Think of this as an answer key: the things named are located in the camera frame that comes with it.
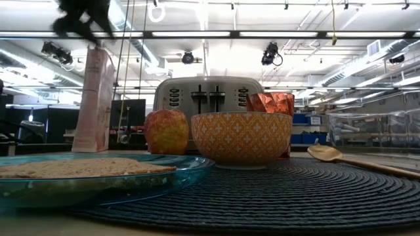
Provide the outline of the black overhead crossbar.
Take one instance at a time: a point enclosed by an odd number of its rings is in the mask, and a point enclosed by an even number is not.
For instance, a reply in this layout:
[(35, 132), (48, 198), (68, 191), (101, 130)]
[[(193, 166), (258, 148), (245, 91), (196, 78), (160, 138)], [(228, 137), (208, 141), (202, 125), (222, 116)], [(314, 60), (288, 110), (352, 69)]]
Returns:
[(117, 39), (420, 39), (420, 31), (117, 31)]

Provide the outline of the blue storage bins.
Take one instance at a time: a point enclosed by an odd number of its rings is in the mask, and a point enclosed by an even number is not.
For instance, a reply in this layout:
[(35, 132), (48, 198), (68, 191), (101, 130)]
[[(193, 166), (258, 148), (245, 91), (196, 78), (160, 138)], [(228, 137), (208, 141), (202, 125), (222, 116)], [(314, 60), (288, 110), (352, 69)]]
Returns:
[(325, 145), (328, 140), (327, 119), (322, 115), (296, 113), (293, 117), (292, 145)]

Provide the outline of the clear plastic container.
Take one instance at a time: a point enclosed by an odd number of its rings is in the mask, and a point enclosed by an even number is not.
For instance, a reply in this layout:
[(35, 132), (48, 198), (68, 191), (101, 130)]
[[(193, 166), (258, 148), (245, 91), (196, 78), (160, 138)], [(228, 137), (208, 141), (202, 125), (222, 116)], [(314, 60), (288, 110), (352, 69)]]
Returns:
[(420, 154), (420, 90), (377, 96), (326, 116), (336, 148)]

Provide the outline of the dark blue round placemat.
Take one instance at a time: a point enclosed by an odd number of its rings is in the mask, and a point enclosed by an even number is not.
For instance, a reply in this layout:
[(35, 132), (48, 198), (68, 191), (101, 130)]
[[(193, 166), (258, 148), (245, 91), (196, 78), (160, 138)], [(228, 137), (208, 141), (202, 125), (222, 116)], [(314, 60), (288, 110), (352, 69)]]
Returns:
[(217, 233), (420, 229), (420, 181), (293, 158), (262, 170), (216, 168), (177, 193), (71, 213), (126, 226)]

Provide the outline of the teal clear plastic plate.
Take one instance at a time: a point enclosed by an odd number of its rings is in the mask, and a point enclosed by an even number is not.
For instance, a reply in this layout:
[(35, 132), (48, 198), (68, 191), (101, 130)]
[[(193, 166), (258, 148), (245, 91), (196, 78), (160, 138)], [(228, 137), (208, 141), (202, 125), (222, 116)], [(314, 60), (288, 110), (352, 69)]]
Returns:
[(187, 155), (97, 154), (29, 155), (0, 157), (0, 167), (41, 161), (130, 158), (177, 169), (171, 172), (91, 178), (0, 178), (1, 208), (107, 205), (147, 199), (181, 190), (201, 181), (214, 161)]

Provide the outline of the gold spoon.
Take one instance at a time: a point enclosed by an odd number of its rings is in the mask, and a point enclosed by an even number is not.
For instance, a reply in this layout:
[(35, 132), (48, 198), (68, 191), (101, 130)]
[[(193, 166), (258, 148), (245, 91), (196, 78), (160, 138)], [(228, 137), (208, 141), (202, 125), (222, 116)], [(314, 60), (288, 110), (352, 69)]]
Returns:
[(384, 172), (387, 174), (393, 174), (395, 176), (401, 176), (405, 178), (411, 178), (414, 180), (420, 180), (420, 173), (411, 172), (408, 170), (402, 170), (402, 169), (394, 168), (394, 167), (388, 167), (385, 165), (380, 165), (380, 164), (375, 164), (375, 163), (344, 159), (343, 154), (338, 149), (335, 149), (334, 147), (314, 145), (314, 146), (308, 147), (307, 152), (313, 158), (319, 161), (323, 161), (323, 162), (345, 163), (348, 165), (354, 165), (361, 168), (376, 170), (376, 171)]

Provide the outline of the black monitor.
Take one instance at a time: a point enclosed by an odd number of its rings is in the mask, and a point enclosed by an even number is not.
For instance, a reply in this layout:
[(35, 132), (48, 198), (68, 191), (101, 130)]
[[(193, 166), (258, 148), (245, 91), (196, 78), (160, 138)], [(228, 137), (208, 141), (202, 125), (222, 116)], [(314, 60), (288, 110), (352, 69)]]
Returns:
[(146, 118), (146, 100), (113, 100), (110, 126), (142, 126)]

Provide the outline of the silver four-slot toaster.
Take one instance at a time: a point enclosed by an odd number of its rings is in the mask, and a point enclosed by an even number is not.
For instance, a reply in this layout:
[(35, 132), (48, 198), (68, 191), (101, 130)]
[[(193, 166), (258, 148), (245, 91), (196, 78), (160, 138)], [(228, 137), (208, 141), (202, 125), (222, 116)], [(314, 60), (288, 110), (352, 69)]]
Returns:
[(264, 92), (255, 79), (231, 76), (197, 76), (166, 79), (155, 91), (153, 111), (177, 109), (191, 118), (201, 113), (246, 111), (247, 97)]

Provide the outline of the grey trash can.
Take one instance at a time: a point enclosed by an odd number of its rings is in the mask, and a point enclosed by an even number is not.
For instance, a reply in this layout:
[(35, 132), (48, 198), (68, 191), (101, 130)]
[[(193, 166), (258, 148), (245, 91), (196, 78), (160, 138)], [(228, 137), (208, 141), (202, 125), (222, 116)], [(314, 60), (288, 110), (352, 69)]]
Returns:
[(22, 121), (18, 130), (18, 139), (24, 144), (43, 144), (45, 142), (45, 125), (38, 121)]

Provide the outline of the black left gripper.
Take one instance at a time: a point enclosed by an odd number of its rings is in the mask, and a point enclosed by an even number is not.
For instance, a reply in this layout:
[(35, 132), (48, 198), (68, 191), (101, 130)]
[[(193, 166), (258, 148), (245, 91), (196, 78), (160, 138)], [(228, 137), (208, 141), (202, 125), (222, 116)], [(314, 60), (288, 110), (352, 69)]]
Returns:
[[(91, 31), (91, 24), (96, 22), (103, 29), (110, 39), (115, 36), (112, 31), (108, 11), (110, 0), (57, 0), (60, 10), (66, 15), (58, 18), (52, 24), (52, 30), (60, 37), (67, 37), (68, 32), (74, 32), (82, 38), (99, 46), (99, 41)], [(90, 18), (87, 22), (80, 20), (81, 15), (86, 12)]]

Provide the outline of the copper faceted cup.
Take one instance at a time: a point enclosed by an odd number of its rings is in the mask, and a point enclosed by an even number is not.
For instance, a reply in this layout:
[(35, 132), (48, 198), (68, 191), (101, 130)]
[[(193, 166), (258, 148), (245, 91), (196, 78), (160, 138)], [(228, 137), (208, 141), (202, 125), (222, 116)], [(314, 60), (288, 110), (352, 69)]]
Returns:
[(281, 113), (293, 118), (295, 97), (287, 92), (264, 92), (247, 95), (247, 110)]

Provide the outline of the slice of brown bread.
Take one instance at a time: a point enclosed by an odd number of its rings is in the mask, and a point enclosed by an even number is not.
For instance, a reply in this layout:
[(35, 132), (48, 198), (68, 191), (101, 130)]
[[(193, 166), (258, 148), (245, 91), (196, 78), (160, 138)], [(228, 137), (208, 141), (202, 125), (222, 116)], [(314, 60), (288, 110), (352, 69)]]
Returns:
[(176, 167), (140, 162), (130, 158), (73, 159), (68, 161), (41, 161), (0, 167), (0, 178), (91, 178), (128, 176), (171, 172)]

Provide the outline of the pink cereal box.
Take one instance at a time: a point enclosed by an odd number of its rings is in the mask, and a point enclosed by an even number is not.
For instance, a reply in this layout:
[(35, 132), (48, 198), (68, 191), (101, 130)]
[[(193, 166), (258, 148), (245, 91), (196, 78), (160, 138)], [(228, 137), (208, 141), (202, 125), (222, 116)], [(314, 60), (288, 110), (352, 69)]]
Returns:
[(95, 153), (108, 149), (116, 69), (104, 49), (89, 49), (72, 151)]

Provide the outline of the red yellow apple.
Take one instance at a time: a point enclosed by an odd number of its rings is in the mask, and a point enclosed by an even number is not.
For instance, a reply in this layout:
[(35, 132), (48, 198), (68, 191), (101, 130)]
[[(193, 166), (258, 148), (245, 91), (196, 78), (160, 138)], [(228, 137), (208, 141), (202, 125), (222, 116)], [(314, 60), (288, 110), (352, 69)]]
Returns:
[(188, 147), (186, 116), (177, 109), (160, 109), (148, 114), (144, 135), (151, 154), (184, 155)]

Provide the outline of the orange patterned bowl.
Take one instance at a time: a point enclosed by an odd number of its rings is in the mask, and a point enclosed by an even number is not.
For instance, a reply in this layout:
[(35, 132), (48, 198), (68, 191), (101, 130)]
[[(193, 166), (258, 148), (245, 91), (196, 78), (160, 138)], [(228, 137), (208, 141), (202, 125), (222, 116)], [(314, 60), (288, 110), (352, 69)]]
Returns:
[(191, 118), (191, 132), (198, 151), (217, 166), (259, 169), (287, 152), (292, 121), (281, 113), (202, 113)]

